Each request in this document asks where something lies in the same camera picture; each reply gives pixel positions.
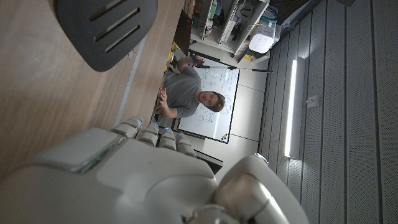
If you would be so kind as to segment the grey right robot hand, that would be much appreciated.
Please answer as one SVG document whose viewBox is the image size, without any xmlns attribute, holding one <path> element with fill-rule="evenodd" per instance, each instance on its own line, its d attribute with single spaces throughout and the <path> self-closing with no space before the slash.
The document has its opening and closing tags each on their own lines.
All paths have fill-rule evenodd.
<svg viewBox="0 0 398 224">
<path fill-rule="evenodd" d="M 2 223 L 307 223 L 260 154 L 217 180 L 184 134 L 135 116 L 91 128 L 1 181 Z"/>
</svg>

